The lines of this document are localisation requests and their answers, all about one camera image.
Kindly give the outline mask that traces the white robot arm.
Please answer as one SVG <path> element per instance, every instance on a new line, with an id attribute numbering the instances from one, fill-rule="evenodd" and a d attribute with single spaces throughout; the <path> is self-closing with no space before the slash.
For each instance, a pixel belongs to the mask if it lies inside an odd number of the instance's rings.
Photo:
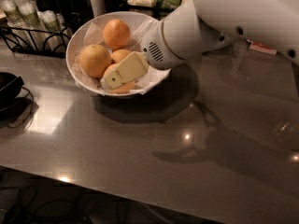
<path id="1" fill-rule="evenodd" d="M 151 67 L 168 70 L 237 39 L 299 64 L 299 0 L 187 0 L 142 35 L 140 48 Z"/>

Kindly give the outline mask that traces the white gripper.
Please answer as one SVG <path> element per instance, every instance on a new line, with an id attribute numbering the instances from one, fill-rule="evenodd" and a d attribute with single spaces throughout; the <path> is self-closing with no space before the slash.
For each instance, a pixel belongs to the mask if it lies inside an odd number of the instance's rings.
<path id="1" fill-rule="evenodd" d="M 170 49 L 164 36 L 164 22 L 156 21 L 144 34 L 142 52 L 134 51 L 119 63 L 111 65 L 100 82 L 104 90 L 115 90 L 146 75 L 151 65 L 157 70 L 172 69 L 185 62 Z"/>

